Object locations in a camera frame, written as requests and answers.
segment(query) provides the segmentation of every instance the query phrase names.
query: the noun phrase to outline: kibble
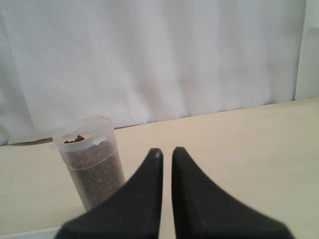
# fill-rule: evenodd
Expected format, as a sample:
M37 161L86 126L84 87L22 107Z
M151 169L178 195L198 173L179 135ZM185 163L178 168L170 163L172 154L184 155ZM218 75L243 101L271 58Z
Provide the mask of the kibble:
M65 143L82 140L78 135ZM106 140L85 150L60 153L86 210L109 198L125 182L117 148Z

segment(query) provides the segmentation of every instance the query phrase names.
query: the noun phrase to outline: plastic lid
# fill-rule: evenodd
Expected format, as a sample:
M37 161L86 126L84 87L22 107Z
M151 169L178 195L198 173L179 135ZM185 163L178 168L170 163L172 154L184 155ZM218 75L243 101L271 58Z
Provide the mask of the plastic lid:
M74 140L77 135L85 137L85 140L75 143L64 143ZM53 134L53 148L64 152L75 152L87 149L106 140L116 145L114 128L109 118L103 116L90 116L76 121L69 126Z

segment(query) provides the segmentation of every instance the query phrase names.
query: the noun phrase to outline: clear plastic container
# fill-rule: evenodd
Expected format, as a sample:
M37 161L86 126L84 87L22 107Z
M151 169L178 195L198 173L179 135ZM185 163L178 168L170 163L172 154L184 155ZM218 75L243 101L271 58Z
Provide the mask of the clear plastic container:
M85 140L65 143L78 135ZM53 141L87 211L125 183L114 128L108 118L84 118L56 132Z

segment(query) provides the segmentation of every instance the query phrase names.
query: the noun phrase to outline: beige table surface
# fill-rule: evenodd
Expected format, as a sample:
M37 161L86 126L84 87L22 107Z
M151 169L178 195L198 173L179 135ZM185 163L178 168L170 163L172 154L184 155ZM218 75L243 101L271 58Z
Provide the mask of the beige table surface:
M129 178L151 147L164 153L161 239L174 238L170 164L184 146L231 195L319 239L319 98L116 130ZM0 235L61 225L84 212L52 143L0 147Z

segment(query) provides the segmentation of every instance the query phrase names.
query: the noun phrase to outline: white backdrop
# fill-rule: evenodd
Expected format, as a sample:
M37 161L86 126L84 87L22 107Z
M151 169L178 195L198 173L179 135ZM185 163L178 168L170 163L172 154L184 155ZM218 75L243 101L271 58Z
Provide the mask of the white backdrop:
M0 144L294 99L304 0L0 0Z

